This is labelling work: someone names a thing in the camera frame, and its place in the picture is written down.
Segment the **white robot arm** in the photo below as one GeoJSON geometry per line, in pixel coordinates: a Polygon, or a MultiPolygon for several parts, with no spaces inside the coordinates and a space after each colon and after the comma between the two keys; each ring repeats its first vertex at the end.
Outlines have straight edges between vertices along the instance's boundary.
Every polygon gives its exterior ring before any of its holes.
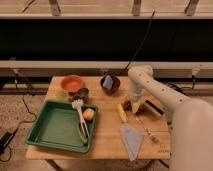
{"type": "Polygon", "coordinates": [[[128,78],[133,102],[146,90],[173,114],[170,171],[213,171],[213,105],[156,81],[150,65],[132,66],[128,78]]]}

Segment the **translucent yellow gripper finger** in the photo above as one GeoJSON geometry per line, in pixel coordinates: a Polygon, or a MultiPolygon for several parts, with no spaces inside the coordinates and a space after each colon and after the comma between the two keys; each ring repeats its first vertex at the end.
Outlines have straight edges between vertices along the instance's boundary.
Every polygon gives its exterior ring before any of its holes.
{"type": "Polygon", "coordinates": [[[132,113],[136,114],[138,109],[145,103],[145,100],[139,100],[139,101],[132,101],[131,107],[132,107],[132,113]]]}
{"type": "Polygon", "coordinates": [[[126,96],[124,98],[123,108],[124,108],[124,110],[131,110],[132,109],[132,107],[131,107],[131,101],[129,100],[128,96],[126,96]]]}

